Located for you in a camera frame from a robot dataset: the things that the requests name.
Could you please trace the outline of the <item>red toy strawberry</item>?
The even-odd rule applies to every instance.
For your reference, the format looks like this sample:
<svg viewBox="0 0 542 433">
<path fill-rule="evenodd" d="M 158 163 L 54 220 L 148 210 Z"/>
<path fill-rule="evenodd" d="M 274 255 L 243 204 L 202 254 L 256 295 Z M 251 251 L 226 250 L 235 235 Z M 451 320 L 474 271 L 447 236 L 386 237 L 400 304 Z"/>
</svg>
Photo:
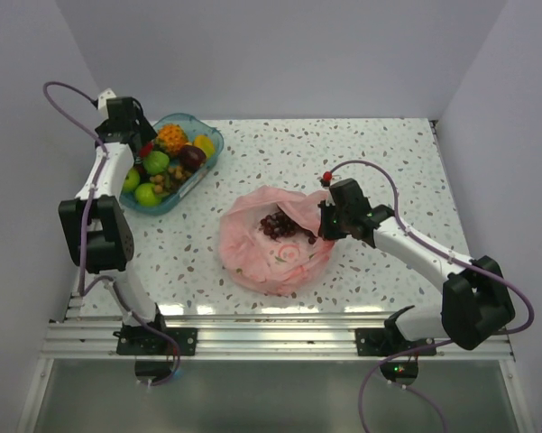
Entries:
<svg viewBox="0 0 542 433">
<path fill-rule="evenodd" d="M 145 158 L 154 148 L 154 142 L 146 143 L 139 151 L 139 156 Z"/>
</svg>

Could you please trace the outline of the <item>green toy custard apple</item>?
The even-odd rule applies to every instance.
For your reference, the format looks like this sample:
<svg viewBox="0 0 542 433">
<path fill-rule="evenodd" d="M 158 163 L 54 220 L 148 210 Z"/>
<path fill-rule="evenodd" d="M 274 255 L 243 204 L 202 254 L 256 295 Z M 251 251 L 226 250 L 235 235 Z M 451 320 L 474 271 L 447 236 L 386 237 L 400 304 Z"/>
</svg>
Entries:
<svg viewBox="0 0 542 433">
<path fill-rule="evenodd" d="M 160 151 L 151 151 L 142 160 L 142 166 L 150 176 L 164 172 L 169 165 L 169 155 Z"/>
</svg>

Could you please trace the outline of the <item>dark purple toy fruit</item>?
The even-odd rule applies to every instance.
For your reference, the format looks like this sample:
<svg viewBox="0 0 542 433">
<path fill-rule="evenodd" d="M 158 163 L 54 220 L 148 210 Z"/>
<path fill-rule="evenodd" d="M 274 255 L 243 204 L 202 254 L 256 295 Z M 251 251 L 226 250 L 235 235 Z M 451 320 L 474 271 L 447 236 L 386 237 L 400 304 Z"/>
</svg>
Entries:
<svg viewBox="0 0 542 433">
<path fill-rule="evenodd" d="M 194 172 L 199 170 L 206 163 L 207 156 L 197 146 L 186 144 L 179 150 L 178 159 L 182 167 Z"/>
</svg>

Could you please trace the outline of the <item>dark toy grape bunch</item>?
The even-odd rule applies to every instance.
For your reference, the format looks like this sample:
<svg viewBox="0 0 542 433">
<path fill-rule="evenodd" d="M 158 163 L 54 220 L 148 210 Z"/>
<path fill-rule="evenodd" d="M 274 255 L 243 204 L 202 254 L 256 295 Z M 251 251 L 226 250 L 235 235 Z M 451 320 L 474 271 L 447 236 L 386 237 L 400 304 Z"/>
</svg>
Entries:
<svg viewBox="0 0 542 433">
<path fill-rule="evenodd" d="M 286 213 L 278 210 L 262 218 L 260 228 L 264 235 L 276 240 L 296 234 L 298 225 Z"/>
</svg>

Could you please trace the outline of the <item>pink plastic bag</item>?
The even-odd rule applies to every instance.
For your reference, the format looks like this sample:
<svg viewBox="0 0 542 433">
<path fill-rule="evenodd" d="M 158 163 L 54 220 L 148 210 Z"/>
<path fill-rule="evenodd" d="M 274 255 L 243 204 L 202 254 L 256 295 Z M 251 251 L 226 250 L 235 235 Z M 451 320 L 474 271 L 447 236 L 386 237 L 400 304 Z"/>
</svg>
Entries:
<svg viewBox="0 0 542 433">
<path fill-rule="evenodd" d="M 324 190 L 310 194 L 262 186 L 235 200 L 220 218 L 218 252 L 237 284 L 260 293 L 287 296 L 316 280 L 325 270 L 335 246 L 318 238 L 313 244 L 305 233 L 272 239 L 261 220 L 282 211 L 303 231 L 318 234 L 318 204 Z"/>
</svg>

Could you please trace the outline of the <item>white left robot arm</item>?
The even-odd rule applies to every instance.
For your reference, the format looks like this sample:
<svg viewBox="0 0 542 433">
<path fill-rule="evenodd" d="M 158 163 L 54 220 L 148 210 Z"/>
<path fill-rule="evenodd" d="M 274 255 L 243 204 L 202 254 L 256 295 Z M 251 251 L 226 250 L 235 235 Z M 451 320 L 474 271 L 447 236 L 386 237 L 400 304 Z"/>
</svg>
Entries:
<svg viewBox="0 0 542 433">
<path fill-rule="evenodd" d="M 156 355 L 167 348 L 170 333 L 133 268 L 133 233 L 118 202 L 135 157 L 156 133 L 133 97 L 107 89 L 95 106 L 105 120 L 94 132 L 94 165 L 77 195 L 60 202 L 60 222 L 78 266 L 79 296 L 104 283 L 123 315 L 120 341 Z"/>
</svg>

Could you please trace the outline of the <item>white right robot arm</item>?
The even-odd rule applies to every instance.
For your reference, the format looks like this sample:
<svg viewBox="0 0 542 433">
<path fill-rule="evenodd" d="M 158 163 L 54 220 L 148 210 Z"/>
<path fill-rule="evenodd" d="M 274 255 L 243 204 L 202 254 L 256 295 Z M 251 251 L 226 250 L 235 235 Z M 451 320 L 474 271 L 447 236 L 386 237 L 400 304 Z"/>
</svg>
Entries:
<svg viewBox="0 0 542 433">
<path fill-rule="evenodd" d="M 351 236 L 362 241 L 407 264 L 442 296 L 438 307 L 407 306 L 390 315 L 382 327 L 362 332 L 368 353 L 400 355 L 415 347 L 429 353 L 437 338 L 473 350 L 515 318 L 496 261 L 488 256 L 474 260 L 401 226 L 391 207 L 371 206 L 356 180 L 340 180 L 329 186 L 328 198 L 318 207 L 323 239 Z"/>
</svg>

